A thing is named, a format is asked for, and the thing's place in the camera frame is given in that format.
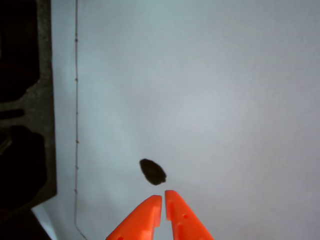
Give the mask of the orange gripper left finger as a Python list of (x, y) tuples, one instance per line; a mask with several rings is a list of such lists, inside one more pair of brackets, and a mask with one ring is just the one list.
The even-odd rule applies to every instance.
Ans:
[(139, 204), (106, 238), (106, 240), (153, 240), (160, 226), (162, 197), (152, 195)]

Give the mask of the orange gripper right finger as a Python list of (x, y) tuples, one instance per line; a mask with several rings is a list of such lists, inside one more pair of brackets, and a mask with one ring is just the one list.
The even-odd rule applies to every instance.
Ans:
[(174, 240), (214, 240), (186, 201), (174, 190), (165, 191), (166, 219)]

